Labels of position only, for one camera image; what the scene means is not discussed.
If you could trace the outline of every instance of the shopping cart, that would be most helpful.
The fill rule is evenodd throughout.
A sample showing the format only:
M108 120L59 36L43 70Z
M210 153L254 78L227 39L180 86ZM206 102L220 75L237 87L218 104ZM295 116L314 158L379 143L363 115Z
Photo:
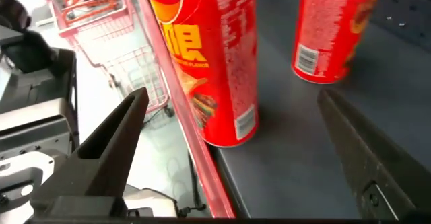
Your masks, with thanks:
M122 98L145 86L150 97L147 112L163 108L167 116L174 115L162 71L131 0L47 1L60 37L101 69Z

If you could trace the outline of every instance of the dark gray shelf surface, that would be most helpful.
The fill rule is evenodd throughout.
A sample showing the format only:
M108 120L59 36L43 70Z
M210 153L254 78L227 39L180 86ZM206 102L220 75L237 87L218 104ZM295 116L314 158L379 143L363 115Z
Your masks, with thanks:
M431 55L369 25L350 76L307 83L291 70L299 0L257 0L260 126L247 143L216 149L239 215L357 218L317 93L331 87L431 169Z

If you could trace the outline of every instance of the can label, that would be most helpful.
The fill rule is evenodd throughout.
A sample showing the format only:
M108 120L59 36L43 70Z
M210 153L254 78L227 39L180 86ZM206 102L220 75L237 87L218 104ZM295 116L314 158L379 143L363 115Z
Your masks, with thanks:
M255 0L150 0L202 137L220 147L257 128Z
M334 83L349 61L377 0L301 0L294 72L313 83Z

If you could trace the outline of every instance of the barcode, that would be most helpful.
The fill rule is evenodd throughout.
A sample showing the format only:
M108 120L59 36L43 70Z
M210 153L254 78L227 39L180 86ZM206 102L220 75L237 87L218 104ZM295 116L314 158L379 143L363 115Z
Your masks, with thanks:
M246 137L256 125L255 105L250 108L237 119L235 119L236 138L238 140Z
M302 72L312 75L316 69L318 56L318 51L309 49L304 45L299 44L296 67L298 67Z

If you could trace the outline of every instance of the cart wheel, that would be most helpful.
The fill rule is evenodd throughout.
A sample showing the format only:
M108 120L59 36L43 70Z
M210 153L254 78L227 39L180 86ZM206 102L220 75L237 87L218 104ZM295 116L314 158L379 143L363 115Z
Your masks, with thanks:
M67 19L69 19L69 20L73 20L73 19L75 19L75 13L73 13L73 12L69 12L69 13L67 14Z
M171 118L175 115L175 111L172 108L165 107L163 109L164 113L167 115L167 117Z

